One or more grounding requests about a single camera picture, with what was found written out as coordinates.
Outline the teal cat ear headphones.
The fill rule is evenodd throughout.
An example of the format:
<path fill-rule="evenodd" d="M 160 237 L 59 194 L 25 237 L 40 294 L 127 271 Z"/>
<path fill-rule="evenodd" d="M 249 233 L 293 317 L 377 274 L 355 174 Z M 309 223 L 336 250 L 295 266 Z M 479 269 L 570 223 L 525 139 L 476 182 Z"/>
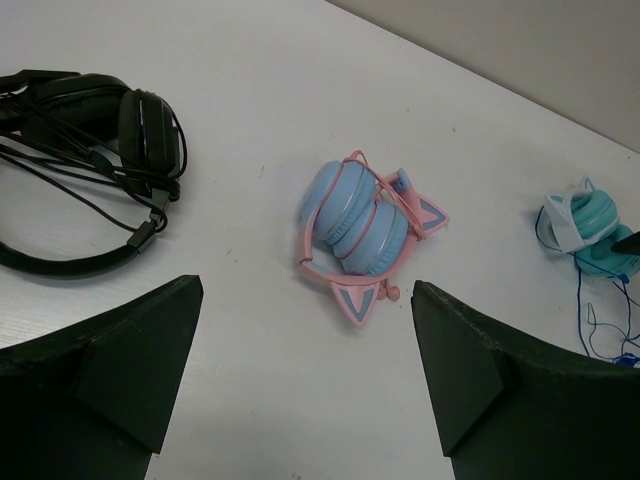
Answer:
<path fill-rule="evenodd" d="M 637 254 L 615 250 L 632 237 L 632 230 L 621 223 L 613 198 L 587 176 L 562 194 L 544 197 L 534 231 L 543 247 L 571 256 L 588 276 L 626 283 L 639 272 Z"/>

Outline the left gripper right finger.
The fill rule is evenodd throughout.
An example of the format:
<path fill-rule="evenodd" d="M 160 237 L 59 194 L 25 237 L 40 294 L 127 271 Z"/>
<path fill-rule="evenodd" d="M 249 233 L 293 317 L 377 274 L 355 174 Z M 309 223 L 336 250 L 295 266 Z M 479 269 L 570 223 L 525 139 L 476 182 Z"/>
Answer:
<path fill-rule="evenodd" d="M 635 479 L 639 372 L 557 347 L 429 282 L 411 299 L 443 454 L 458 479 Z"/>

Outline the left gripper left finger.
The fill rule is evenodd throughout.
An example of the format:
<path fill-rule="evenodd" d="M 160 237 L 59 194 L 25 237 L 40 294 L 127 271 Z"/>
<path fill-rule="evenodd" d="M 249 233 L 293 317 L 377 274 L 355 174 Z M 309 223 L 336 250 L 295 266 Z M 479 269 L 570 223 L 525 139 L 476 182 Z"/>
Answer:
<path fill-rule="evenodd" d="M 4 479 L 142 479 L 160 453 L 204 290 L 182 275 L 1 351 Z"/>

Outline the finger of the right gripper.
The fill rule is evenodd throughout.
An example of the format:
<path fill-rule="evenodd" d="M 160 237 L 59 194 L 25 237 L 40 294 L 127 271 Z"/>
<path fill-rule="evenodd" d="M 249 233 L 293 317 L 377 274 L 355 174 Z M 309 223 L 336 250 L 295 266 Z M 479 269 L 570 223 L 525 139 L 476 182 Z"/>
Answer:
<path fill-rule="evenodd" d="M 630 236 L 617 241 L 612 246 L 612 251 L 617 254 L 624 255 L 640 255 L 640 232 L 635 232 Z"/>

